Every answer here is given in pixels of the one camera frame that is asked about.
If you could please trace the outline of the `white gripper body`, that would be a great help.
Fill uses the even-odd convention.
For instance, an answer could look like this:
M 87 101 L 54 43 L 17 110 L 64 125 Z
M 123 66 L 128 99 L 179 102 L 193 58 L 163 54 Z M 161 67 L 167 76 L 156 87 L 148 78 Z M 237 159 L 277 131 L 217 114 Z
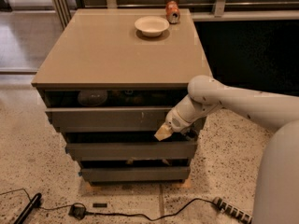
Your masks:
M 195 113 L 188 111 L 185 107 L 173 107 L 165 118 L 165 124 L 168 126 L 170 133 L 188 133 L 193 124 L 198 120 Z

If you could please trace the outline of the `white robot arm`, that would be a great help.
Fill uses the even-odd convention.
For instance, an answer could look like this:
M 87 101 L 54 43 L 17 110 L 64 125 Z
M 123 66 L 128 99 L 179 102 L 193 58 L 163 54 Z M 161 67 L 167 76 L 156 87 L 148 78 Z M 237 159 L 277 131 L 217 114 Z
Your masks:
M 187 133 L 206 119 L 199 144 L 212 172 L 221 211 L 251 224 L 299 224 L 299 99 L 228 87 L 194 77 L 187 95 L 168 112 L 158 140 Z

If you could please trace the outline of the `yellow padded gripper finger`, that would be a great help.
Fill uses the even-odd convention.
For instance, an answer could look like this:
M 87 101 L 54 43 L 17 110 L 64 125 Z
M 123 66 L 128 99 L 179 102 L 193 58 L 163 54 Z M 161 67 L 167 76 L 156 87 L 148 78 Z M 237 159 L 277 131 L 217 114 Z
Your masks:
M 154 135 L 158 141 L 169 138 L 172 135 L 173 131 L 169 125 L 164 123 Z

